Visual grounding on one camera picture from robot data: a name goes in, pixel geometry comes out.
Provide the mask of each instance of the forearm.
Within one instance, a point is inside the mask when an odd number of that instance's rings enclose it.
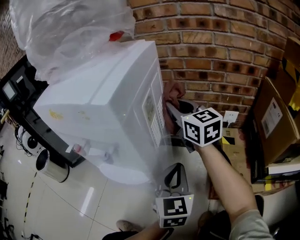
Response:
[[[196,150],[201,155],[214,189],[231,222],[240,214],[257,209],[250,185],[212,144],[203,148],[196,147]]]

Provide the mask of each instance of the black and white cube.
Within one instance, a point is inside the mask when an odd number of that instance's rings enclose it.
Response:
[[[191,215],[194,195],[155,199],[161,228],[183,226]]]
[[[201,147],[222,137],[223,117],[213,108],[182,117],[184,138]]]

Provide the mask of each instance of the brick wall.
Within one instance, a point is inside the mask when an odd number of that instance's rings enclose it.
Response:
[[[10,24],[8,0],[0,0],[0,79],[24,56]]]
[[[155,40],[164,81],[185,84],[186,99],[239,111],[245,120],[263,78],[273,76],[286,38],[300,36],[290,0],[129,0],[136,39]]]

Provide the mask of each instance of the plastic bag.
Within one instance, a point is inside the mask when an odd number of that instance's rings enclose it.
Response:
[[[135,19],[120,0],[11,0],[10,14],[18,45],[49,84],[103,52],[116,51],[112,33],[133,36]]]

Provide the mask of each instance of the shoe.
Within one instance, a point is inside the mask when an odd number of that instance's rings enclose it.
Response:
[[[140,226],[135,225],[135,224],[130,223],[125,220],[117,221],[116,225],[117,225],[117,228],[119,228],[119,230],[121,232],[140,232],[142,230],[142,228]]]
[[[204,212],[198,219],[198,229],[200,230],[208,220],[210,220],[214,215],[211,211]]]

